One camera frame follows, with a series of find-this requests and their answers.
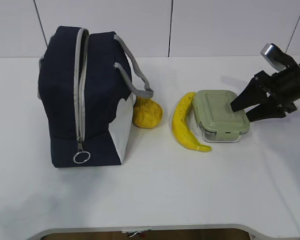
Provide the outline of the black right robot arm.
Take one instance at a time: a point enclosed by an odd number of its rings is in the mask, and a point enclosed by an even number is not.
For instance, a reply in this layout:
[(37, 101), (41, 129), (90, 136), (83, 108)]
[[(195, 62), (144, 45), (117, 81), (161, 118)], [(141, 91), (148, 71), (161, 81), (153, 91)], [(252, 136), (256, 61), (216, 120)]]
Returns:
[(275, 52), (274, 61), (284, 69), (272, 75), (258, 72), (230, 104), (233, 112), (255, 106), (246, 113), (250, 122), (284, 118), (297, 110), (294, 102), (300, 99), (300, 63), (280, 49)]

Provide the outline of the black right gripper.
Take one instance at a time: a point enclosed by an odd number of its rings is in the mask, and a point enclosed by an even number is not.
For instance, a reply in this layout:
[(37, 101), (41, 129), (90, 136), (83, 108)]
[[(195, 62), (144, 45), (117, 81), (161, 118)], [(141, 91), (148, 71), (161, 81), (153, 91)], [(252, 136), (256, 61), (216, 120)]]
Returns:
[(288, 54), (285, 69), (268, 75), (257, 73), (246, 88), (230, 104), (233, 112), (256, 106), (246, 113), (250, 122), (285, 118), (297, 110), (294, 101), (300, 99), (300, 65)]

